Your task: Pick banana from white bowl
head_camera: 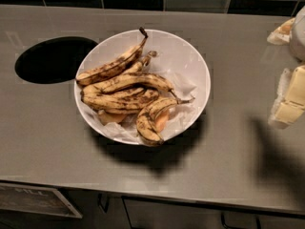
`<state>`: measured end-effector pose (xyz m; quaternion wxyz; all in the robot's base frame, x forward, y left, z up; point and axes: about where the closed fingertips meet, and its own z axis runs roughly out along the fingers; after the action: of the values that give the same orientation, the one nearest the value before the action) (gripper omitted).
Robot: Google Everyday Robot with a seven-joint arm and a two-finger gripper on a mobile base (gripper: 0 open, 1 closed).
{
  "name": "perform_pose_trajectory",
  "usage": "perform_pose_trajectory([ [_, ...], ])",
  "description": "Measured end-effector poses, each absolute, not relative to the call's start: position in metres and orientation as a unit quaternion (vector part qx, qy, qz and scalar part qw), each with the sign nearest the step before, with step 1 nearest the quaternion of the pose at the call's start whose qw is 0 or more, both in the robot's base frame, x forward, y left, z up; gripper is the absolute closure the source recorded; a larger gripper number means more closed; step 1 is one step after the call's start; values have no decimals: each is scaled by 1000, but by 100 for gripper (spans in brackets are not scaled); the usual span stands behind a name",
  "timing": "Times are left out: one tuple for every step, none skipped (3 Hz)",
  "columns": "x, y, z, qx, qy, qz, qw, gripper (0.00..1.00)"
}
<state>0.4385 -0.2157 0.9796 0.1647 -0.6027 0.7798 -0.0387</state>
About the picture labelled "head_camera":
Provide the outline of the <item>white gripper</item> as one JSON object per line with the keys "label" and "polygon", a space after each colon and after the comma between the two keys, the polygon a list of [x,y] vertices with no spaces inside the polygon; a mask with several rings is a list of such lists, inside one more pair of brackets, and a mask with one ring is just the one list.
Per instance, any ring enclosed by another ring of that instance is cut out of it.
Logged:
{"label": "white gripper", "polygon": [[[267,37],[273,45],[290,43],[290,51],[300,61],[305,61],[305,6],[281,24]],[[286,68],[280,76],[277,98],[271,109],[268,123],[278,129],[294,124],[305,113],[305,66],[294,70]]]}

